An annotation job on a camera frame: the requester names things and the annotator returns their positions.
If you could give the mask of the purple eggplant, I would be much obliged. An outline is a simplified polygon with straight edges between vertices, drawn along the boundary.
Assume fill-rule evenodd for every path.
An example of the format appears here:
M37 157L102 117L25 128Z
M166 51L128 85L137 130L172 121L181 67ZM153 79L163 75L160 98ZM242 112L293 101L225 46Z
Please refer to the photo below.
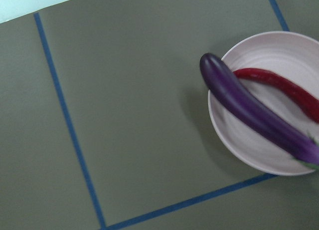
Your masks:
M199 66L206 86L226 110L301 164L318 170L319 146L312 138L252 95L218 56L204 54Z

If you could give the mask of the red chili pepper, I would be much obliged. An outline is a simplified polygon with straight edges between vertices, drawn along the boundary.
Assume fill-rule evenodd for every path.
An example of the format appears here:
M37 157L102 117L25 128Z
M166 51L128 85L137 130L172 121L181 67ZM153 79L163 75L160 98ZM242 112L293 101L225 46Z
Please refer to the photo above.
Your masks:
M314 122L319 122L319 100L294 82L260 68L242 68L234 71L236 77L266 84L283 92Z

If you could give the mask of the pink plate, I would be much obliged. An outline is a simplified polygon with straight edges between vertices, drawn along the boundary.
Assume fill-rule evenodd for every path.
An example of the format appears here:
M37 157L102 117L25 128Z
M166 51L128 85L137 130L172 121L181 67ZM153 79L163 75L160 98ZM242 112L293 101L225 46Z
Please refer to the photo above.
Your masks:
M270 70L314 97L319 95L319 42L308 36L288 31L260 33L234 45L222 59L231 70L248 67ZM243 81L243 84L285 121L305 135L319 138L318 124L281 91L252 81ZM245 164L280 176L313 172L238 120L212 94L208 94L208 109L222 143Z

